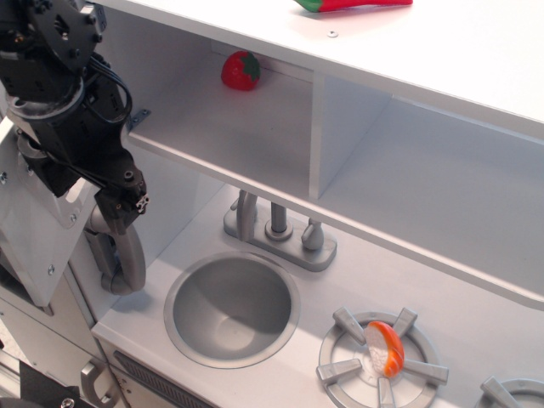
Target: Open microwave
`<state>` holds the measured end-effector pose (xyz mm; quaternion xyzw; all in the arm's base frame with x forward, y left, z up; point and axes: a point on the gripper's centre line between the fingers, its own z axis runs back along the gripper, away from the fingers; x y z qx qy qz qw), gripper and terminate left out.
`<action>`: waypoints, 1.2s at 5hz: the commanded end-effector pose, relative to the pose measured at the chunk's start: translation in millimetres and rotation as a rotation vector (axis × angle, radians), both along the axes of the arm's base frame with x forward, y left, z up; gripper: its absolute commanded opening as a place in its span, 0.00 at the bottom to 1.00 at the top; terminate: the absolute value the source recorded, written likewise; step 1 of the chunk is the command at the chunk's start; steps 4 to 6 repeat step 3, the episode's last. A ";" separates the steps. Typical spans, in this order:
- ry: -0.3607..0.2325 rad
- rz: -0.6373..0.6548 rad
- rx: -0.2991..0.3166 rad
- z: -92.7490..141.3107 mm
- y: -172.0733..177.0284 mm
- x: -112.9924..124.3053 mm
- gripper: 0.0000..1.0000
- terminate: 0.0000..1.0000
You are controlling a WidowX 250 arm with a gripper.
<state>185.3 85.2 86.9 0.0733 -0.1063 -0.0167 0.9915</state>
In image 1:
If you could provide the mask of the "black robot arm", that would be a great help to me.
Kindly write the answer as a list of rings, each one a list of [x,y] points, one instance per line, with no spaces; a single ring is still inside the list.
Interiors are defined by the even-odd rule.
[[[89,1],[2,2],[1,82],[30,168],[55,196],[95,185],[107,228],[123,235],[149,197],[121,141],[132,96],[96,50],[106,25]]]

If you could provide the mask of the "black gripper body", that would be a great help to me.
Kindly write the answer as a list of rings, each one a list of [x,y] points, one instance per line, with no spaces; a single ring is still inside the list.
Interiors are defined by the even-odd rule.
[[[8,113],[34,152],[28,157],[40,179],[63,195],[79,178],[101,189],[141,188],[145,179],[122,146],[130,97],[82,97],[64,103],[8,99]]]

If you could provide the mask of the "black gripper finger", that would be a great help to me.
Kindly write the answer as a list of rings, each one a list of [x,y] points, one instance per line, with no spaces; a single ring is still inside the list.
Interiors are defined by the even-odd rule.
[[[101,189],[94,199],[110,232],[116,235],[125,235],[147,208],[147,191],[141,188]]]

